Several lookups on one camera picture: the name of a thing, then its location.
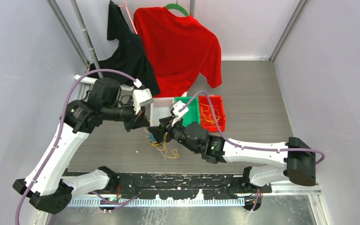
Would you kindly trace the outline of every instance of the yellow string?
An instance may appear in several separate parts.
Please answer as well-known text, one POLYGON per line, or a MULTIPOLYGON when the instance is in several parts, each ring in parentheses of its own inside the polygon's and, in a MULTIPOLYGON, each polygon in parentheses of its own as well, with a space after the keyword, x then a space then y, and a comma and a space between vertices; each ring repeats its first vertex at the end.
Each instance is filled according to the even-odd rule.
MULTIPOLYGON (((207 110, 203 110, 203 108, 201 107, 201 109, 202 109, 201 115, 202 115, 203 119, 204 119, 206 122, 214 125, 214 124, 215 124, 215 120, 214 120, 214 118, 213 118, 213 114, 210 113, 210 115, 209 115, 208 118, 207 118, 206 115, 204 114, 205 112, 211 112, 210 106, 209 106, 209 105, 206 105, 206 104, 202 104, 202 103, 199 103, 199 104, 208 107, 207 110)), ((218 121, 218 120, 221 118, 221 116, 219 115, 217 109, 215 109, 215 108, 213 108, 213 109, 214 109, 214 112, 215 112, 215 115, 216 115, 216 119, 217 119, 217 121, 218 121)))
MULTIPOLYGON (((149 133, 149 131, 144 127, 144 131, 146 133, 149 133)), ((167 137, 167 134, 164 135, 164 141, 162 142, 162 144, 159 144, 156 140, 154 140, 154 142, 151 142, 151 139, 150 137, 146 136, 148 138, 148 141, 150 142, 150 144, 152 146, 155 146, 159 151, 161 152, 165 152, 164 156, 166 158, 178 158, 180 157, 180 155, 177 153, 177 149, 172 149, 171 153, 173 154, 173 156, 168 156, 167 153, 168 153, 168 149, 166 147, 166 137, 167 137)))

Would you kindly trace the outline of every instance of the shirt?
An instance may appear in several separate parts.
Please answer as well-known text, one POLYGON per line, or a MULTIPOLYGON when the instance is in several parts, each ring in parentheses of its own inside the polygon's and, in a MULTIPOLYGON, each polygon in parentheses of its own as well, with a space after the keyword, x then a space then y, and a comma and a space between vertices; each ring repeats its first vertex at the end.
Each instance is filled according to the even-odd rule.
MULTIPOLYGON (((115 39, 119 40, 118 48, 110 58, 99 61, 100 67, 129 74, 139 79, 146 88, 149 88, 153 96, 158 95, 160 90, 154 69, 147 58, 140 36, 129 29, 120 8, 110 1, 108 6, 107 40, 115 39)), ((91 64, 90 70, 95 69, 96 66, 91 64)), ((134 85, 130 79, 118 74, 104 72, 103 76, 115 79, 121 84, 134 85)))
POLYGON ((219 41, 196 19, 150 7, 137 9, 134 23, 161 90, 157 97, 181 96, 199 73, 212 88, 222 83, 219 41))

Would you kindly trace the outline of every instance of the pink hanger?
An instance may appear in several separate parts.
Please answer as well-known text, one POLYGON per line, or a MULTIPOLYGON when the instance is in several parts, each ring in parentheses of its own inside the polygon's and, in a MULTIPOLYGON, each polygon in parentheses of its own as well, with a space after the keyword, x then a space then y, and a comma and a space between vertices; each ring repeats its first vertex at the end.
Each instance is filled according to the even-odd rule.
POLYGON ((136 27, 135 27, 135 24, 133 23, 132 17, 130 16, 130 12, 129 12, 128 4, 126 3, 126 0, 125 0, 124 6, 118 6, 118 7, 125 7, 125 9, 127 11, 127 15, 129 16, 130 22, 132 23, 133 29, 135 30, 135 34, 137 34, 136 27))

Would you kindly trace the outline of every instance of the clothes hanger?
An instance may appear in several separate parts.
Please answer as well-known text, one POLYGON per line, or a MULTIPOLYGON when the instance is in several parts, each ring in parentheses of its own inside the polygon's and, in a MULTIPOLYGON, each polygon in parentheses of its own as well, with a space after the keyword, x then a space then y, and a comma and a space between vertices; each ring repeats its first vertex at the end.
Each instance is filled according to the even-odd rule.
POLYGON ((127 15, 129 16, 130 22, 132 23, 133 30, 135 31, 135 34, 137 34, 135 24, 133 23, 132 17, 130 16, 130 12, 129 12, 129 9, 128 9, 128 4, 126 3, 127 1, 125 0, 124 2, 125 3, 124 3, 123 6, 118 6, 118 7, 125 7, 125 9, 127 11, 127 15))
POLYGON ((177 11, 180 11, 185 16, 189 16, 187 10, 185 8, 183 8, 181 5, 179 5, 177 2, 178 2, 178 0, 176 0, 176 3, 167 4, 165 6, 165 8, 167 8, 167 9, 176 9, 177 11))

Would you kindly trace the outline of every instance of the storage box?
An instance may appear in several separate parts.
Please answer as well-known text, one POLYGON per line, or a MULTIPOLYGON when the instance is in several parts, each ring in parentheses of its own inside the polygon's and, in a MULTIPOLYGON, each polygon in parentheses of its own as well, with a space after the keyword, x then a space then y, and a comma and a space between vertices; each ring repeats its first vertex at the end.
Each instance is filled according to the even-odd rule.
MULTIPOLYGON (((187 103, 191 97, 175 97, 174 102, 182 101, 183 103, 187 103)), ((201 124, 201 115, 199 113, 199 101, 198 98, 194 98, 190 105, 188 105, 188 112, 183 117, 183 126, 188 126, 192 122, 197 122, 201 124)))
MULTIPOLYGON (((223 100, 221 96, 209 96, 212 102, 213 108, 215 109, 215 115, 217 123, 221 131, 225 130, 225 112, 223 107, 223 100)), ((210 110, 208 99, 205 96, 199 96, 199 112, 201 118, 201 126, 206 128, 210 132, 218 132, 216 124, 213 119, 212 111, 210 110)))
POLYGON ((151 103, 150 125, 159 126, 159 119, 171 116, 169 107, 173 105, 173 97, 155 97, 151 103))

